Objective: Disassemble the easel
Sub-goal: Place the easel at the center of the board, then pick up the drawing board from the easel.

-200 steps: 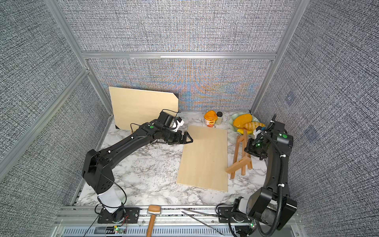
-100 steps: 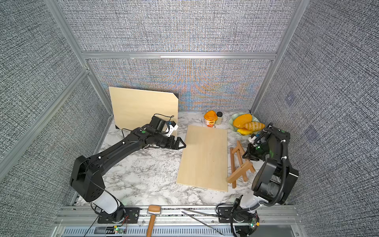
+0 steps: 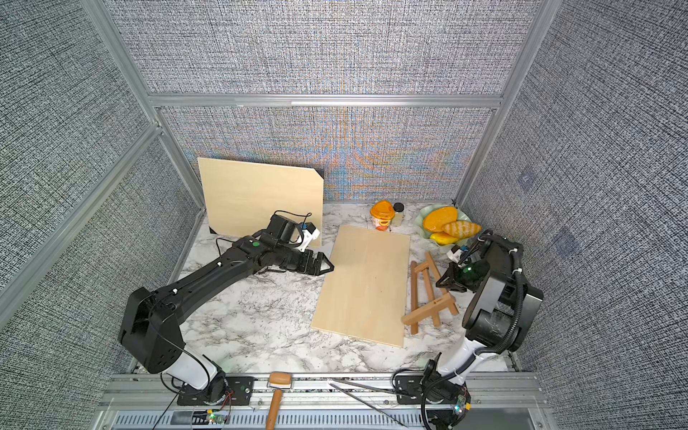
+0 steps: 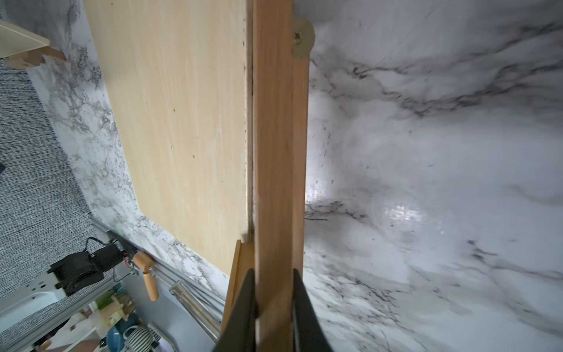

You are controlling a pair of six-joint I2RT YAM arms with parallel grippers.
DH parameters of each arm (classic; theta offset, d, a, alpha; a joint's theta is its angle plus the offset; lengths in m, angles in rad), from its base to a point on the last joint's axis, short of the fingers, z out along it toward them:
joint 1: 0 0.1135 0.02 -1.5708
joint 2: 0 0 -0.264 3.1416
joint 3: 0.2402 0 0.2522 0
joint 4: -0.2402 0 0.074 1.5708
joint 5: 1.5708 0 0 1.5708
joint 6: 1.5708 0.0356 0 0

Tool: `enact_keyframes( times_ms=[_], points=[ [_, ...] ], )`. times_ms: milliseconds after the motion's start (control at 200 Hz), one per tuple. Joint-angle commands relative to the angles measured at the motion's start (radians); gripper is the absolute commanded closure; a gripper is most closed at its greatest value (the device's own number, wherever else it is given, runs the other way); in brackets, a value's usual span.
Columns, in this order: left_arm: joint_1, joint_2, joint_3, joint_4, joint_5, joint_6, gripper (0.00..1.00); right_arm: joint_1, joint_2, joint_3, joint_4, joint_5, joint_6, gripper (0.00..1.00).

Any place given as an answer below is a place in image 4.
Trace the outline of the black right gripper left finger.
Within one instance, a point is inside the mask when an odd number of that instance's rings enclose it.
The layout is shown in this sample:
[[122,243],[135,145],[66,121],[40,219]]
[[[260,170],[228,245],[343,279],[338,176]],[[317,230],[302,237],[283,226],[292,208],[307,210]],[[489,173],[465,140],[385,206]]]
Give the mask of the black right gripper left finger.
[[246,272],[226,328],[221,333],[213,351],[255,352],[256,317],[255,270],[250,268]]

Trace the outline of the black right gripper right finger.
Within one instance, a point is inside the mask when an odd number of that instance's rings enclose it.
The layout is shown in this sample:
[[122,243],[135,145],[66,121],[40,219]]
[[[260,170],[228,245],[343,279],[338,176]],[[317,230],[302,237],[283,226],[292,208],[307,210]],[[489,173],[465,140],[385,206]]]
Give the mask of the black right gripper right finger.
[[298,269],[293,269],[294,351],[333,351],[321,329]]

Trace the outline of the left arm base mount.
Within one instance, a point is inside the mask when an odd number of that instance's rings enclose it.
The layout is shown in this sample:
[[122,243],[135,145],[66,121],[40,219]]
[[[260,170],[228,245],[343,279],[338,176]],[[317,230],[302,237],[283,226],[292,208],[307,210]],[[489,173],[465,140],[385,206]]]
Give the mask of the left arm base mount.
[[52,264],[47,273],[56,277],[56,289],[62,289],[66,296],[72,296],[103,280],[104,274],[123,262],[125,256],[126,251],[110,242],[93,253],[85,249],[67,255]]

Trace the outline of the light wooden board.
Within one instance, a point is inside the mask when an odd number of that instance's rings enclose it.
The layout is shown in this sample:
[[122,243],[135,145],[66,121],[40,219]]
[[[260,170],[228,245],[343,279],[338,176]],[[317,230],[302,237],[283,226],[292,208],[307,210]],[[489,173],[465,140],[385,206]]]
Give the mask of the light wooden board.
[[51,44],[48,38],[3,20],[1,20],[0,28],[1,58],[47,47]]
[[142,213],[224,273],[249,231],[247,1],[85,1]]

